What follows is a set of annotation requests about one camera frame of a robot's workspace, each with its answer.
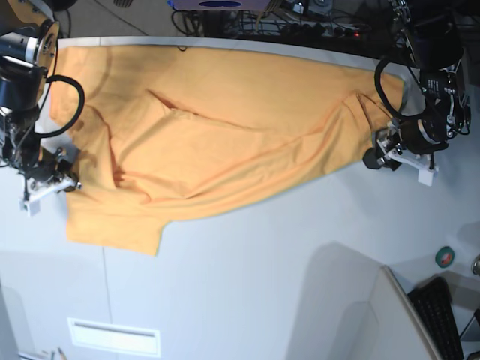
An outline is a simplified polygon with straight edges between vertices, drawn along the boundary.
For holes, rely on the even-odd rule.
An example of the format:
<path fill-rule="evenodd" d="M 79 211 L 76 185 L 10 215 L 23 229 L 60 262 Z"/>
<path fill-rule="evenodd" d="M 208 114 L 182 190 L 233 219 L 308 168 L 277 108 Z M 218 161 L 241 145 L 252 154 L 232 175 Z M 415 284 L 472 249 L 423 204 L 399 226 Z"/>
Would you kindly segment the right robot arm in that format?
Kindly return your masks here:
<path fill-rule="evenodd" d="M 78 175 L 62 150 L 51 153 L 41 141 L 70 130 L 86 102 L 83 87 L 75 79 L 49 73 L 57 61 L 59 24 L 51 19 L 35 27 L 10 30 L 1 36 L 1 166 L 10 167 L 39 185 L 55 192 L 81 188 Z M 70 121 L 49 133 L 35 131 L 40 117 L 38 105 L 44 86 L 66 83 L 76 89 L 78 105 Z"/>

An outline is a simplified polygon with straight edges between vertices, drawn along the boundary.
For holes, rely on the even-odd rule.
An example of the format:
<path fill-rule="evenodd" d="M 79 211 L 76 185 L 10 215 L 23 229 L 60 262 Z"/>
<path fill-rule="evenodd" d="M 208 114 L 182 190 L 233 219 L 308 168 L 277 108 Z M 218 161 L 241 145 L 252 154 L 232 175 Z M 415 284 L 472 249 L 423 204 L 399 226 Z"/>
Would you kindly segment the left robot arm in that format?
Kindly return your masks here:
<path fill-rule="evenodd" d="M 363 157 L 371 170 L 396 170 L 408 164 L 434 173 L 436 152 L 449 141 L 470 132 L 470 97 L 465 89 L 461 43 L 455 15 L 459 1 L 391 1 L 397 41 L 407 57 L 405 65 L 424 98 L 424 109 L 405 115 L 390 103 L 381 77 L 392 62 L 382 57 L 374 72 L 376 91 L 391 114 L 391 123 L 373 136 Z"/>

